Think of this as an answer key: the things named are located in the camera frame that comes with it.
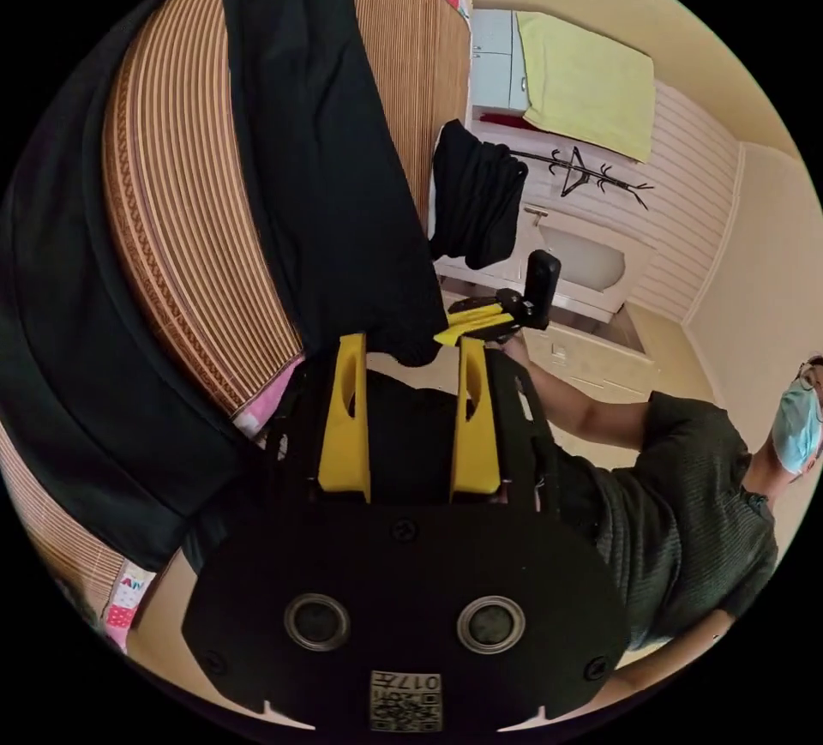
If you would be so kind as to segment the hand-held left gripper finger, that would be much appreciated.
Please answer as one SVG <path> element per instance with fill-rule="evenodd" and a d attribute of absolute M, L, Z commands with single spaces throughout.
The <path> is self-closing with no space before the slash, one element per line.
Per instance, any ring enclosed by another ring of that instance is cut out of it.
<path fill-rule="evenodd" d="M 490 497 L 502 483 L 484 343 L 459 344 L 459 386 L 449 498 Z"/>

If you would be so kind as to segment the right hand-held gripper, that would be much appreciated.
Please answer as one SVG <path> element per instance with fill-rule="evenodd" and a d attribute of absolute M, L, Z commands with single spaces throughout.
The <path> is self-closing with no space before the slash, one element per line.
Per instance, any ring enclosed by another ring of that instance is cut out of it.
<path fill-rule="evenodd" d="M 447 318 L 449 327 L 434 337 L 439 345 L 457 346 L 462 339 L 502 343 L 520 330 L 535 328 L 535 306 L 520 293 L 501 289 L 494 296 L 452 303 Z"/>

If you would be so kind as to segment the person's right hand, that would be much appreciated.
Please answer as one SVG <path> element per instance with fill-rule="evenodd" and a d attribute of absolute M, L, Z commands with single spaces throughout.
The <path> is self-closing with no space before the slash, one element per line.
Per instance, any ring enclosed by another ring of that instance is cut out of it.
<path fill-rule="evenodd" d="M 489 348 L 494 348 L 504 352 L 517 364 L 526 369 L 529 369 L 532 366 L 532 360 L 522 332 L 515 334 L 505 342 L 491 342 L 489 343 Z"/>

